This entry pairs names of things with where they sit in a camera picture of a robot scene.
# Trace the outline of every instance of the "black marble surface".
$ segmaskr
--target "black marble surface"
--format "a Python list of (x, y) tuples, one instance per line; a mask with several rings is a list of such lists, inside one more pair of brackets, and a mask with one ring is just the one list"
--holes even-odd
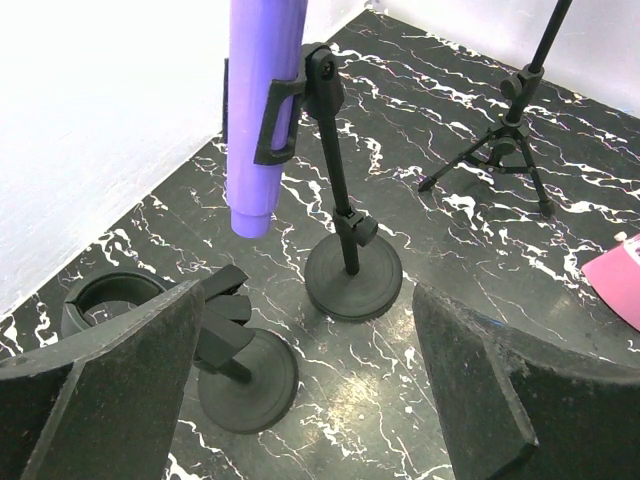
[(413, 326), (417, 281), (563, 347), (640, 366), (640, 335), (580, 272), (615, 245), (616, 233), (640, 228), (640, 120), (545, 83), (528, 114), (555, 219), (535, 213), (528, 177), (494, 181), (468, 167), (421, 198), (419, 179), (505, 111), (498, 85), (512, 70), (372, 12), (332, 42), (344, 61), (338, 126), (350, 192), (404, 263), (388, 314), (345, 325), (307, 299), (304, 262), (332, 229), (333, 203), (317, 129), (303, 118), (267, 237), (231, 232), (225, 147), (214, 139), (0, 320), (0, 356), (15, 355), (59, 339), (64, 295), (95, 268), (137, 265), (176, 281), (229, 262), (244, 269), (251, 325), (297, 352), (296, 403), (270, 431), (228, 434), (204, 416), (192, 372), (166, 479), (453, 479)]

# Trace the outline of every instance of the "black plastic bracket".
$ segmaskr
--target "black plastic bracket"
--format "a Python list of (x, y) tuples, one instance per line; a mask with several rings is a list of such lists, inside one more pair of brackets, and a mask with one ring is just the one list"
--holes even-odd
[[(303, 45), (298, 65), (298, 76), (295, 80), (273, 80), (271, 82), (267, 105), (262, 118), (262, 128), (260, 129), (256, 147), (254, 159), (256, 165), (281, 165), (291, 160), (295, 155), (298, 123), (302, 114), (302, 106), (307, 96), (307, 58), (322, 46), (323, 44), (321, 43)], [(278, 117), (285, 101), (291, 97), (293, 102), (287, 141), (283, 148), (274, 150), (272, 148), (273, 134), (275, 133)]]
[(531, 64), (527, 64), (522, 70), (500, 83), (500, 92), (504, 98), (512, 102), (503, 118), (505, 126), (517, 127), (522, 124), (524, 109), (531, 103), (543, 76), (543, 67), (539, 72), (532, 72)]
[(378, 233), (378, 222), (353, 207), (349, 215), (340, 215), (334, 208), (333, 224), (340, 238), (352, 237), (361, 247), (366, 247)]

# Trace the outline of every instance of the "round weighted base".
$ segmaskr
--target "round weighted base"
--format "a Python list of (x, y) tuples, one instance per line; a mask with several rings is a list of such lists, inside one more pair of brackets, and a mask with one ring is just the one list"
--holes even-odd
[(364, 322), (382, 316), (398, 298), (402, 263), (394, 248), (376, 236), (358, 248), (360, 271), (348, 275), (340, 237), (325, 237), (311, 251), (304, 268), (307, 293), (313, 305), (334, 320)]
[(240, 383), (220, 373), (200, 370), (200, 405), (209, 419), (232, 433), (251, 435), (267, 430), (287, 414), (298, 393), (298, 363), (277, 335), (255, 329), (249, 345), (233, 359), (251, 371)]

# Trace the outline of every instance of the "white wall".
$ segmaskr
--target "white wall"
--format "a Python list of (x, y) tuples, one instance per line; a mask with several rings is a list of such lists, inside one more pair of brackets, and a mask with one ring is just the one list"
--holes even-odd
[[(517, 68), (533, 58), (556, 0), (373, 0), (378, 10)], [(549, 81), (640, 115), (640, 2), (576, 0)]]
[[(310, 0), (305, 39), (363, 5)], [(229, 0), (0, 4), (0, 319), (220, 130), (228, 18)]]

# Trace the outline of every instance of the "purple tube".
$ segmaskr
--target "purple tube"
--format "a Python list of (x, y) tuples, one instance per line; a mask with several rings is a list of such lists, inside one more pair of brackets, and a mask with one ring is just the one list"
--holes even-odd
[[(231, 228), (246, 238), (265, 235), (278, 205), (282, 165), (253, 160), (273, 79), (298, 73), (308, 0), (232, 0), (229, 52), (227, 203)], [(292, 98), (282, 105), (272, 148), (285, 146)]]

